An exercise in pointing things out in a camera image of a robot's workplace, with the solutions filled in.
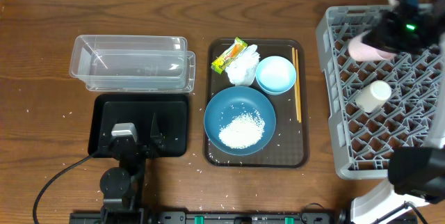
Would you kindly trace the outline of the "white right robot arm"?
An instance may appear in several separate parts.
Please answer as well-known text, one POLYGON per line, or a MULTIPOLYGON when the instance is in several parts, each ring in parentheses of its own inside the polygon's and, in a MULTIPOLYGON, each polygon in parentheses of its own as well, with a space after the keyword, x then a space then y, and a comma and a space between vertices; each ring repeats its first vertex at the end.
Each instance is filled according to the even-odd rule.
MULTIPOLYGON (((420 13, 399 4, 382 15, 369 32, 354 37, 348 52, 356 61, 393 58, 436 44, 444 48, 444 9, 420 13)), ((388 177, 355 198, 351 223, 388 223, 407 210, 444 200, 444 89, 439 89, 432 127, 422 147, 401 147, 389 162, 388 177)))

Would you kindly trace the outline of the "white cup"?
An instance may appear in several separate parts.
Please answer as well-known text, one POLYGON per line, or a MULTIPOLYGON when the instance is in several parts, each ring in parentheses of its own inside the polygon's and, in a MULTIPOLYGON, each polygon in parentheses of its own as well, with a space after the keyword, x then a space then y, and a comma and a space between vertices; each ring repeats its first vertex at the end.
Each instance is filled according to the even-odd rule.
POLYGON ((362 90, 355 98, 356 105, 367 113, 382 107, 391 97, 392 89, 385 81, 374 81, 362 90))

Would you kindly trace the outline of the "pink cup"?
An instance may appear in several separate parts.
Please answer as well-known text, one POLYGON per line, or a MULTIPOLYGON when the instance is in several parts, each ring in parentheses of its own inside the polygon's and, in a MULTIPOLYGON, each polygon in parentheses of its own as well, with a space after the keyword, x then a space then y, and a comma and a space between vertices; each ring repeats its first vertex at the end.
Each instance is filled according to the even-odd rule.
POLYGON ((348 43, 348 53, 352 59, 359 62, 389 61, 396 56, 395 53, 385 52, 363 43, 364 36, 367 34, 369 34, 369 31, 355 36, 348 43))

